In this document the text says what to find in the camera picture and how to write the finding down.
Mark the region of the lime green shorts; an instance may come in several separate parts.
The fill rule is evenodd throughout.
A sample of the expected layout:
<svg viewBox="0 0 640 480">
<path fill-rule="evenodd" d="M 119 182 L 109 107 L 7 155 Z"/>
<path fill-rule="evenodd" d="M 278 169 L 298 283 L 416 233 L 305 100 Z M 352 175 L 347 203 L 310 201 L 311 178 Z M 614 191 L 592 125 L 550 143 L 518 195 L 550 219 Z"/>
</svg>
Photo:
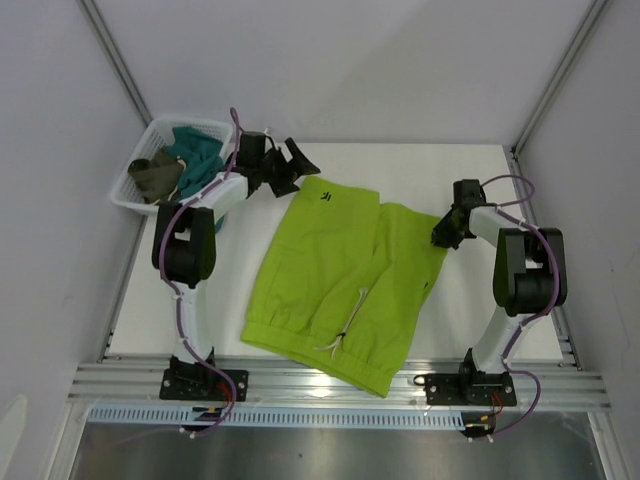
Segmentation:
<svg viewBox="0 0 640 480">
<path fill-rule="evenodd" d="M 257 273 L 243 342 L 386 397 L 446 250 L 439 217 L 306 179 Z"/>
</svg>

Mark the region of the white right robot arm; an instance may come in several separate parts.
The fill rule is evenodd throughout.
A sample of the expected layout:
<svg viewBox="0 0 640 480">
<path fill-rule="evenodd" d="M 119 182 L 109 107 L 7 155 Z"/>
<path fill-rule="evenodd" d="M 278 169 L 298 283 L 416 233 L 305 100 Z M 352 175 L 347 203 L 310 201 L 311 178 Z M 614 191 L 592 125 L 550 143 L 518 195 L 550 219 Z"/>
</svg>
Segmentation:
<svg viewBox="0 0 640 480">
<path fill-rule="evenodd" d="M 534 322 L 564 304 L 568 295 L 564 236 L 534 226 L 486 199 L 483 184 L 453 183 L 453 202 L 434 227 L 431 243 L 458 249 L 481 238 L 495 248 L 492 292 L 496 308 L 480 340 L 460 364 L 456 389 L 468 403 L 489 396 L 493 380 L 510 374 L 512 354 Z"/>
</svg>

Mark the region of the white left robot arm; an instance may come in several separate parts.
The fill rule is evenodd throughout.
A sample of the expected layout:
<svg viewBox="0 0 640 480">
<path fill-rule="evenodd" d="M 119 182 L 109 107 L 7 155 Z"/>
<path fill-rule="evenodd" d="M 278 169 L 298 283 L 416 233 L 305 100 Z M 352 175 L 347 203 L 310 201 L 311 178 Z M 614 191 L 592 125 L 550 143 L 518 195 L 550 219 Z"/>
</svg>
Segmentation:
<svg viewBox="0 0 640 480">
<path fill-rule="evenodd" d="M 190 367 L 181 385 L 194 399 L 209 398 L 217 387 L 205 294 L 216 263 L 216 225 L 263 184 L 280 198 L 298 191 L 301 177 L 321 173 L 292 138 L 284 140 L 284 149 L 288 152 L 267 133 L 244 131 L 211 184 L 181 203 L 158 208 L 152 264 L 172 294 L 177 334 L 172 360 Z"/>
</svg>

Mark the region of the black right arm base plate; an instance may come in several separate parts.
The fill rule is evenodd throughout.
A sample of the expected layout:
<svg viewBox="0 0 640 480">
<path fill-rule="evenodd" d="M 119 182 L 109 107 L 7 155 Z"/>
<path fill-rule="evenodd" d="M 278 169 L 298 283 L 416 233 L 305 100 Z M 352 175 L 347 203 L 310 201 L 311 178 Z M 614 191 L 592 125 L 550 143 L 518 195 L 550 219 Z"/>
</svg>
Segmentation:
<svg viewBox="0 0 640 480">
<path fill-rule="evenodd" d="M 427 403 L 433 406 L 517 405 L 513 381 L 506 372 L 470 376 L 451 373 L 422 374 L 413 377 L 413 384 L 423 388 Z"/>
</svg>

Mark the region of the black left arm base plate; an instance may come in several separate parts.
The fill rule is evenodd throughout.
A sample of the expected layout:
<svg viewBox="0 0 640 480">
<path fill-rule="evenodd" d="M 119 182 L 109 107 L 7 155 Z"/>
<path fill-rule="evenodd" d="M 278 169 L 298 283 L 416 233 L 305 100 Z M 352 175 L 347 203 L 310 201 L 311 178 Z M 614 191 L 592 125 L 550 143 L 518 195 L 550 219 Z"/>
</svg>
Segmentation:
<svg viewBox="0 0 640 480">
<path fill-rule="evenodd" d="M 219 373 L 200 363 L 189 363 L 172 356 L 164 371 L 159 390 L 161 400 L 229 402 L 236 389 L 236 401 L 244 402 L 249 386 L 249 372 L 239 369 L 223 369 L 227 381 Z"/>
</svg>

